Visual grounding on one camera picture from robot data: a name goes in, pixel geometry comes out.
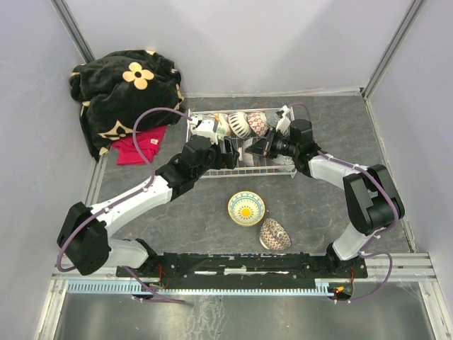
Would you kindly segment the multicolour bowl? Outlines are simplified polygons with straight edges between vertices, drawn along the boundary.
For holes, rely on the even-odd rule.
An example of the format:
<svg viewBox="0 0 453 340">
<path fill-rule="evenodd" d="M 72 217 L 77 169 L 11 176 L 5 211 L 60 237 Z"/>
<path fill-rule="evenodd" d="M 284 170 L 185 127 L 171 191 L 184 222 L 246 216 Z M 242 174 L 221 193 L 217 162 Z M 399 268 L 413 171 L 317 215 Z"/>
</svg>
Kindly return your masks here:
<svg viewBox="0 0 453 340">
<path fill-rule="evenodd" d="M 277 166 L 292 166 L 294 167 L 294 162 L 291 157 L 279 155 L 273 159 L 273 164 Z"/>
</svg>

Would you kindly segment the blue triangle patterned bowl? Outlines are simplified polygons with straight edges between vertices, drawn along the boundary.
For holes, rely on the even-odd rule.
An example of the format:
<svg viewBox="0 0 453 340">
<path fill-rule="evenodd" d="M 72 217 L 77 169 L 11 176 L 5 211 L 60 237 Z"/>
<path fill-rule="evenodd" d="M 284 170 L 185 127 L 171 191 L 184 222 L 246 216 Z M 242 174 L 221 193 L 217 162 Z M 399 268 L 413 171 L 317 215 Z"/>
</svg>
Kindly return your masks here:
<svg viewBox="0 0 453 340">
<path fill-rule="evenodd" d="M 263 111 L 255 111 L 247 115 L 247 121 L 256 136 L 262 137 L 269 130 L 270 125 Z"/>
</svg>

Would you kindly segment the white wire dish rack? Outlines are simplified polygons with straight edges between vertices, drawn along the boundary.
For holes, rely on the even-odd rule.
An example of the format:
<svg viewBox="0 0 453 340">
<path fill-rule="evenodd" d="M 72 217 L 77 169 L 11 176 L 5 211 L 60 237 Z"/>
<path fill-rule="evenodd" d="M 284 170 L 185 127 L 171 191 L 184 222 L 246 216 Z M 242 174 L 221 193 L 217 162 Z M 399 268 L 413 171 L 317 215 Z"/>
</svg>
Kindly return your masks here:
<svg viewBox="0 0 453 340">
<path fill-rule="evenodd" d="M 240 176 L 276 176 L 294 177 L 297 170 L 290 157 L 278 156 L 274 159 L 262 158 L 246 152 L 254 142 L 270 129 L 276 128 L 281 115 L 294 120 L 294 111 L 288 106 L 281 108 L 258 108 L 241 110 L 189 110 L 188 115 L 202 120 L 216 119 L 217 132 L 225 132 L 231 139 L 231 145 L 239 153 L 234 169 L 210 169 L 202 177 L 231 178 Z"/>
</svg>

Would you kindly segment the grey geometric patterned bowl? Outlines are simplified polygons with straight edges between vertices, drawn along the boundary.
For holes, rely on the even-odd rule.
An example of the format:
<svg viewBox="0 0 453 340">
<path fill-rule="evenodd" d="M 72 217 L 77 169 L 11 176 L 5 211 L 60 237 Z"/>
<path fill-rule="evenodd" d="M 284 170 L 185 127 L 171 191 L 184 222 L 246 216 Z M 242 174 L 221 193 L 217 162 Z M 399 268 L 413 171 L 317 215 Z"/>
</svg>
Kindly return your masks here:
<svg viewBox="0 0 453 340">
<path fill-rule="evenodd" d="M 268 111 L 265 113 L 265 118 L 270 128 L 275 128 L 278 120 L 282 117 L 283 110 Z"/>
</svg>

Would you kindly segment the yellow teal sun bowl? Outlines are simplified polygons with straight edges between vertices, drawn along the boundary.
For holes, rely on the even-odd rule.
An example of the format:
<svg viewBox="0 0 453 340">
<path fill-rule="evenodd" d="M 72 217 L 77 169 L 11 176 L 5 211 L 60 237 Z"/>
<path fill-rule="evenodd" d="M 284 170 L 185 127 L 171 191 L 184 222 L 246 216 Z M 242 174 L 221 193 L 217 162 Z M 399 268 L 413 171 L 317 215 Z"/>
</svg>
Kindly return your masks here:
<svg viewBox="0 0 453 340">
<path fill-rule="evenodd" d="M 265 202 L 252 191 L 235 193 L 227 206 L 229 217 L 242 227 L 252 227 L 258 224 L 265 216 Z"/>
</svg>

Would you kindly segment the brown scale patterned bowl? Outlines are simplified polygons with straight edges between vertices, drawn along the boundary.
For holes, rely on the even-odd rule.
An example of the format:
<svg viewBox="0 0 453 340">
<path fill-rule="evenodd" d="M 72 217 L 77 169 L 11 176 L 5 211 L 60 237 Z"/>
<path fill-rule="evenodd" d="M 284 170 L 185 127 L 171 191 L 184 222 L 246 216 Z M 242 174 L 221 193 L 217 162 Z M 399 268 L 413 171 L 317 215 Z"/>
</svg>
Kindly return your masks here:
<svg viewBox="0 0 453 340">
<path fill-rule="evenodd" d="M 260 229 L 259 241 L 261 245 L 271 251 L 281 251 L 291 247 L 291 239 L 282 225 L 267 218 Z"/>
</svg>

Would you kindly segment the purple striped bowl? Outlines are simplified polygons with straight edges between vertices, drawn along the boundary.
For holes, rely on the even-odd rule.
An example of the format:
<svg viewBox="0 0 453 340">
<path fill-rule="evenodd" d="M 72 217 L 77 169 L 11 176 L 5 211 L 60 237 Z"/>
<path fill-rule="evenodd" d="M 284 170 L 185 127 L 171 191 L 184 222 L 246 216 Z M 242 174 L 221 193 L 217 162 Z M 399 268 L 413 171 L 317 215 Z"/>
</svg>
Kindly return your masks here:
<svg viewBox="0 0 453 340">
<path fill-rule="evenodd" d="M 256 138 L 248 138 L 245 140 L 242 144 L 241 147 L 239 147 L 239 161 L 245 166 L 245 167 L 255 167 L 259 166 L 259 157 L 255 154 L 252 154 L 250 152 L 247 152 L 246 150 L 254 143 L 256 142 Z"/>
</svg>

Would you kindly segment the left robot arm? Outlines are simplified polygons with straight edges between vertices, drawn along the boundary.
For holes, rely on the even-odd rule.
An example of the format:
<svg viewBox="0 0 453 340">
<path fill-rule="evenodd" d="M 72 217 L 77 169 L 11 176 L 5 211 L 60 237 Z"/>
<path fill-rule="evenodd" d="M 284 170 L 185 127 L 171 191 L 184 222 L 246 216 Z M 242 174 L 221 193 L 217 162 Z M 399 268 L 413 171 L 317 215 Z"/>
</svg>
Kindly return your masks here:
<svg viewBox="0 0 453 340">
<path fill-rule="evenodd" d="M 210 169 L 234 169 L 238 159 L 230 138 L 214 144 L 206 137 L 192 137 L 144 183 L 91 207 L 71 206 L 57 238 L 58 257 L 66 256 L 72 264 L 68 269 L 83 276 L 104 266 L 133 268 L 150 276 L 156 270 L 156 252 L 143 240 L 119 240 L 113 235 L 145 212 L 193 189 Z"/>
</svg>

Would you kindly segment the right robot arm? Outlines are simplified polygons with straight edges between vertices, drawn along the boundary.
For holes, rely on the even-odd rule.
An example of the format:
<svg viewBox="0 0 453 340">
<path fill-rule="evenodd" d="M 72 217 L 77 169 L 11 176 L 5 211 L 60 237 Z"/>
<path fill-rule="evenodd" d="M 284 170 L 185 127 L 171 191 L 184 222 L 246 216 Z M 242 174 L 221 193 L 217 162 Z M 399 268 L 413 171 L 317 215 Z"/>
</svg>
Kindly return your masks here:
<svg viewBox="0 0 453 340">
<path fill-rule="evenodd" d="M 298 172 L 330 183 L 344 191 L 349 224 L 326 250 L 325 269 L 334 277 L 350 270 L 350 261 L 362 256 L 369 243 L 391 229 L 405 208 L 388 169 L 360 166 L 324 152 L 314 140 L 312 124 L 297 119 L 284 134 L 270 128 L 245 152 L 267 159 L 292 159 Z"/>
</svg>

